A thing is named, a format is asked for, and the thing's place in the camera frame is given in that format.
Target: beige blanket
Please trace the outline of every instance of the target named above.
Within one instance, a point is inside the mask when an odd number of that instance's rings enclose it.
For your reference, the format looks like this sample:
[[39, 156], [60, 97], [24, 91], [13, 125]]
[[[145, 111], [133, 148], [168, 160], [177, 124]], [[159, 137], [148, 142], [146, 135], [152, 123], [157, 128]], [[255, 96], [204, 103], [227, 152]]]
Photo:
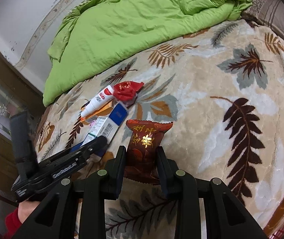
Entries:
[[[124, 80], [145, 83], [128, 119], [174, 121], [161, 143], [168, 158], [197, 178], [221, 178], [268, 236], [284, 227], [282, 39], [239, 20], [140, 52], [53, 104], [36, 144], [38, 160], [83, 141], [90, 126], [79, 122], [81, 107]], [[122, 124], [109, 151], [115, 156], [130, 135]], [[176, 202], [159, 186], [124, 179], [120, 198], [105, 204], [108, 237], [174, 238]]]

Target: red sleeve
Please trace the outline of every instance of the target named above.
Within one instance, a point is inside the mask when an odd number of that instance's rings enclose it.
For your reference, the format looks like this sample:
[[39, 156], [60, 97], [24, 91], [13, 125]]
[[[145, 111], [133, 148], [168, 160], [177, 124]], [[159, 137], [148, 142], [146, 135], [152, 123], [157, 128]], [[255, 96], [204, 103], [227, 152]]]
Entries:
[[8, 232], [3, 236], [4, 239], [10, 239], [18, 228], [21, 226], [21, 222], [18, 218], [18, 209], [6, 216], [6, 227]]

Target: decorative wallpaper border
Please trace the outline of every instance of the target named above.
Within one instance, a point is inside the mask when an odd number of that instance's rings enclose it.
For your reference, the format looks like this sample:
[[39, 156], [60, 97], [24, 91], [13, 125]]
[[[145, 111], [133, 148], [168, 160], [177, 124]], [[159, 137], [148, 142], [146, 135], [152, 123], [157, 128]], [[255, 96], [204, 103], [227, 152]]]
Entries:
[[15, 68], [18, 71], [21, 71], [27, 61], [29, 60], [32, 52], [34, 51], [35, 47], [37, 46], [38, 42], [42, 38], [42, 36], [45, 34], [47, 29], [50, 27], [50, 25], [53, 23], [53, 21], [63, 12], [65, 9], [69, 6], [70, 3], [72, 3], [74, 0], [60, 0], [47, 14], [47, 16], [43, 19], [43, 21], [40, 23], [36, 31], [33, 33], [31, 39], [29, 40], [26, 48], [23, 51], [23, 54], [19, 60], [18, 63], [15, 64]]

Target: white wall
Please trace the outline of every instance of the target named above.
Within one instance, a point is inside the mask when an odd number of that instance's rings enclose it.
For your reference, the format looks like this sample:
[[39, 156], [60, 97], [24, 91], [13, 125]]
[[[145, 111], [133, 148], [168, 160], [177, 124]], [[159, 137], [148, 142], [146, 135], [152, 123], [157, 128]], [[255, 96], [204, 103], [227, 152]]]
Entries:
[[0, 52], [43, 92], [47, 55], [64, 16], [83, 0], [0, 0]]

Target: brown snack package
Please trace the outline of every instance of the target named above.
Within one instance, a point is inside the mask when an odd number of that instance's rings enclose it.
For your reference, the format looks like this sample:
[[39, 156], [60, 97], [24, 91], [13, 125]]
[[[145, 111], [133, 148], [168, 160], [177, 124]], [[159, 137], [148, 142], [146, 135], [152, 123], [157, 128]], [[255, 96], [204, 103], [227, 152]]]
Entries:
[[155, 170], [155, 149], [166, 131], [173, 126], [173, 122], [130, 119], [126, 121], [126, 126], [133, 133], [126, 153], [124, 177], [142, 183], [159, 184]]

